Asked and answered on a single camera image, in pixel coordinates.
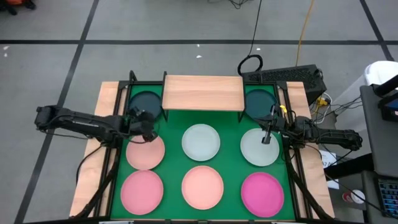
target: black keyboard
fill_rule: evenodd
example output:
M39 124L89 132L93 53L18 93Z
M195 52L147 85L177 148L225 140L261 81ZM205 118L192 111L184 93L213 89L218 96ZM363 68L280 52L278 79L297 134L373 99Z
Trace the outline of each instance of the black keyboard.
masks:
M378 178L376 184L381 210L398 218L398 180Z

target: dark plate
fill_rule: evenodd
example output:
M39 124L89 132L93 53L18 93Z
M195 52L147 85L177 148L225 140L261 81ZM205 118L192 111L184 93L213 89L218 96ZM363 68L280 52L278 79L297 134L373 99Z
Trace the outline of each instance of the dark plate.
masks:
M271 113L271 106L276 104L276 98L265 90L252 90L246 94L246 114L249 117L262 118Z
M139 110L144 110L146 112L154 115L157 118L162 112L162 101L160 97L152 91L142 91L135 94L129 101L129 110L137 107Z

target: wooden table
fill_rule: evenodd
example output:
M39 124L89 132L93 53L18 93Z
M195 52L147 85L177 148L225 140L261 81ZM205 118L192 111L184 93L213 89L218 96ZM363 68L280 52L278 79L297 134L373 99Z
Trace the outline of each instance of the wooden table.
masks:
M119 82L103 82L99 91L98 101L95 108L95 115L106 116L113 113L113 108L116 100L116 93L118 91ZM304 85L301 82L288 82L287 83L290 105L297 116L306 116L311 118L310 110L308 108L307 97L305 96ZM284 99L283 93L279 92L280 99ZM126 99L126 90L122 92L121 101L124 102ZM123 112L123 103L119 109L119 114ZM90 139L87 142L85 156L99 146L99 142L94 139ZM322 160L319 157L319 153L311 147L306 147L300 150L302 156L302 164L305 174L305 180L307 182L307 188L322 206L324 211L330 216L334 217L333 207L330 200L328 186L326 183L325 174L323 172ZM70 216L76 215L80 212L87 202L91 199L93 194L96 192L100 182L101 170L104 161L105 150L100 150L96 154L89 157L86 162L82 165L79 175L79 181L75 190L75 196L73 198L72 207L70 209ZM111 156L110 164L113 163L114 154ZM298 207L300 210L300 216L306 217L305 207L301 191L296 186ZM103 194L102 205L100 215L105 215L106 203L108 202L109 188Z

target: white cable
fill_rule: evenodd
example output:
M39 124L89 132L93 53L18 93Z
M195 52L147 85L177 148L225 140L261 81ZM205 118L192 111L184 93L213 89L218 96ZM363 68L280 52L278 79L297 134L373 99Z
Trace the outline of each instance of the white cable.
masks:
M328 110L329 110L329 108L330 108L330 105L331 105L331 103L333 102L333 100L331 99L331 97L330 97L330 95L329 95L329 94L327 94L327 93L323 93L323 94L325 94L326 96L328 96L328 97L329 97L329 99L330 99L330 103L329 103L329 106L328 106L328 108L326 108L325 112L323 113L323 118L322 118L322 120L321 120L320 122L318 122L318 121L315 121L315 124L322 124L322 122L325 120L326 113L328 112Z

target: white plate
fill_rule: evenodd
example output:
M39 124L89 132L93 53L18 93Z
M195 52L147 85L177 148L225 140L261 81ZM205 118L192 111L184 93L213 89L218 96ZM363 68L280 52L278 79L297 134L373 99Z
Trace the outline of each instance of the white plate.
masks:
M194 161L206 161L213 158L220 149L220 137L211 126L195 124L184 132L182 149Z
M261 143L266 132L261 128L254 128L244 133L241 140L241 151L244 158L255 166L271 165L278 158L279 143L271 133L269 144Z

